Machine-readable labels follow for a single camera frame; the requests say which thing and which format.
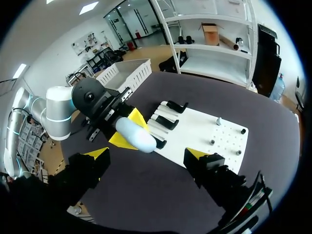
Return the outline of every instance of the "black table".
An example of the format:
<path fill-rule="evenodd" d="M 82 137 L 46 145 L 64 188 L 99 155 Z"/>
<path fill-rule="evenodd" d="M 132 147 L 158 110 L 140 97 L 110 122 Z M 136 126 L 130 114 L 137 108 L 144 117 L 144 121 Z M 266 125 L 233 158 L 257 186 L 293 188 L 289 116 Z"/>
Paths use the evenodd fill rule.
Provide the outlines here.
<path fill-rule="evenodd" d="M 128 103 L 148 120 L 160 102 L 189 102 L 189 108 L 222 117 L 249 129 L 239 174 L 248 186 L 259 170 L 273 189 L 276 207 L 291 184 L 299 160 L 299 125 L 288 109 L 240 86 L 189 75 L 152 73 Z M 73 122 L 80 128 L 84 116 Z M 112 164 L 82 202 L 97 224 L 136 231 L 203 234 L 217 226 L 224 210 L 204 189 L 198 189 L 186 169 L 156 154 L 117 148 L 101 133 L 93 143 L 87 130 L 61 143 L 65 161 L 74 153 L 110 147 Z M 263 221 L 269 211 L 263 206 Z"/>

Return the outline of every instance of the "water bottle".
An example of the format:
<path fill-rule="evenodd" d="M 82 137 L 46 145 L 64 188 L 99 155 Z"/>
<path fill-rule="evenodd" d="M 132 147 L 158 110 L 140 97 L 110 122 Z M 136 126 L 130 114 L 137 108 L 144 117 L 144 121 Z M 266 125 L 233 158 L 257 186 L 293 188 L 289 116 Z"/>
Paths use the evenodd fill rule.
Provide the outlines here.
<path fill-rule="evenodd" d="M 270 95 L 270 99 L 280 103 L 284 90 L 285 90 L 285 83 L 283 81 L 283 74 L 280 73 L 279 77 L 277 78 L 275 82 L 273 91 Z"/>

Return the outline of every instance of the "ceiling light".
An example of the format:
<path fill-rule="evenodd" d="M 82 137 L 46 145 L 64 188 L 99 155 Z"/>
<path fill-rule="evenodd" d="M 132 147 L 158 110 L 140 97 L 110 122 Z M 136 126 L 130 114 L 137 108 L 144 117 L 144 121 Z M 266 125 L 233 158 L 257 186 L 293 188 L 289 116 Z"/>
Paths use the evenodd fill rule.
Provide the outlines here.
<path fill-rule="evenodd" d="M 13 79 L 17 79 L 20 77 L 21 73 L 24 71 L 24 69 L 26 68 L 26 64 L 21 64 L 18 68 L 18 70 L 15 72 L 14 76 L 13 76 Z"/>
<path fill-rule="evenodd" d="M 82 10 L 80 11 L 79 15 L 82 15 L 82 14 L 88 12 L 88 11 L 92 11 L 92 10 L 96 7 L 97 4 L 98 4 L 98 1 L 96 1 L 96 2 L 94 2 L 94 3 L 91 3 L 91 4 L 89 4 L 89 5 L 84 6 L 84 7 L 82 8 Z"/>

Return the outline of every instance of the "black bracket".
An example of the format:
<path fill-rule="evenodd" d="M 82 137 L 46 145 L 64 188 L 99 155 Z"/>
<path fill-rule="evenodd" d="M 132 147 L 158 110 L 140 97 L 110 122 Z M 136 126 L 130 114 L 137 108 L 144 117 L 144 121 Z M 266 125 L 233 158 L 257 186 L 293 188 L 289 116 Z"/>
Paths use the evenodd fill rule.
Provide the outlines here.
<path fill-rule="evenodd" d="M 159 140 L 158 138 L 156 138 L 155 136 L 153 136 L 154 138 L 155 138 L 155 140 L 156 140 L 156 147 L 158 148 L 158 149 L 162 149 L 162 148 L 164 148 L 165 147 L 165 145 L 167 144 L 167 141 L 166 140 L 164 140 L 164 141 L 161 141 L 161 140 Z"/>
<path fill-rule="evenodd" d="M 168 128 L 169 130 L 173 130 L 179 123 L 179 120 L 177 119 L 174 123 L 172 123 L 170 120 L 166 119 L 165 117 L 158 116 L 156 119 L 156 122 L 164 126 L 165 128 Z"/>
<path fill-rule="evenodd" d="M 176 112 L 178 112 L 178 113 L 180 113 L 180 114 L 182 114 L 184 111 L 185 111 L 185 109 L 186 109 L 186 107 L 189 105 L 189 103 L 188 102 L 186 102 L 185 104 L 184 104 L 184 106 L 180 106 L 179 104 L 176 104 L 175 102 L 173 102 L 173 101 L 168 101 L 168 103 L 166 104 L 166 106 L 168 106 L 170 109 L 172 109 L 172 110 L 174 110 L 174 111 L 176 111 Z"/>

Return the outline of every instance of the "metal peg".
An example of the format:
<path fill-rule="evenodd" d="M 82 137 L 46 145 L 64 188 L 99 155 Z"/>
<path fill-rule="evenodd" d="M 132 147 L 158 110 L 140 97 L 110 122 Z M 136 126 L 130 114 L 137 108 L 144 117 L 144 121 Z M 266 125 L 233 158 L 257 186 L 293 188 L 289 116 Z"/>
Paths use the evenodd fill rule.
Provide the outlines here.
<path fill-rule="evenodd" d="M 221 118 L 221 117 L 217 118 L 217 120 L 216 120 L 216 124 L 217 124 L 218 126 L 220 126 L 220 125 L 221 125 L 221 120 L 222 120 L 222 118 Z"/>

